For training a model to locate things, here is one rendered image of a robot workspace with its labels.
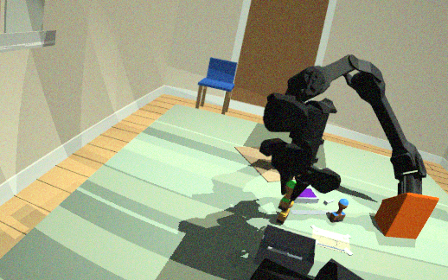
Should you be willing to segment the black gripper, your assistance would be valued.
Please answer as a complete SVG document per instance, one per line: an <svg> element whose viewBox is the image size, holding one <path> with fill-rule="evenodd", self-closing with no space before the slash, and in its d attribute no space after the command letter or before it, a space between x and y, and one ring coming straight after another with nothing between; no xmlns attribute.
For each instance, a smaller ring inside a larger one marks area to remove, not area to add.
<svg viewBox="0 0 448 280"><path fill-rule="evenodd" d="M320 145L323 145L323 137L314 137L304 134L301 131L290 132L289 135L292 138L291 143L295 143L299 147L306 147L309 145L312 150L311 165L308 171L305 171L299 176L295 177L296 186L292 192L290 202L294 201L309 185L316 189L320 194L327 194L337 188L339 188L341 176L335 171L329 168L320 169L314 165L317 163L317 151ZM272 155L272 150L287 144L280 138L266 139L260 146L259 152L268 157ZM285 185L288 181L292 181L293 175L280 176L281 194L286 194Z"/></svg>

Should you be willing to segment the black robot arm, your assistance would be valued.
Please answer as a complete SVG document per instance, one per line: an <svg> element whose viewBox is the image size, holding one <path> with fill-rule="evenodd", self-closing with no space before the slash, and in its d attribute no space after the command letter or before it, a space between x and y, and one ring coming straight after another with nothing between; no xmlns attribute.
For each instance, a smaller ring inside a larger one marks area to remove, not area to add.
<svg viewBox="0 0 448 280"><path fill-rule="evenodd" d="M357 70L351 76L349 72ZM322 137L330 113L337 113L333 101L324 98L312 101L324 93L330 83L344 76L348 86L358 92L361 99L373 107L383 130L391 144L390 162L394 168L394 178L399 180L397 195L404 193L422 194L422 178L427 172L422 157L416 147L406 140L393 109L385 96L385 82L382 73L367 60L358 60L348 54L325 67L307 67L288 79L285 95L272 93L267 96L267 104L262 116L265 128L270 132L298 132ZM287 143L272 150L271 165L282 176L298 176L309 170L312 150ZM409 171L418 172L403 174Z"/></svg>

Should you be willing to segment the yellow rubber stamp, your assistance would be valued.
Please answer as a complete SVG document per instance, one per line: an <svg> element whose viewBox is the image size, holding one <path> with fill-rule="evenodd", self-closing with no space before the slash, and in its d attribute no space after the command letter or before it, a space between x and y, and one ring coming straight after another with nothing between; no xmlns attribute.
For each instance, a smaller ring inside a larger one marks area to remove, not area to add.
<svg viewBox="0 0 448 280"><path fill-rule="evenodd" d="M293 206L293 204L294 204L294 201L291 202L291 204L288 206L288 208L291 208ZM280 212L278 219L277 219L278 223L280 223L282 225L285 223L285 220L287 219L288 214L291 211L288 208L285 210L285 212L283 210Z"/></svg>

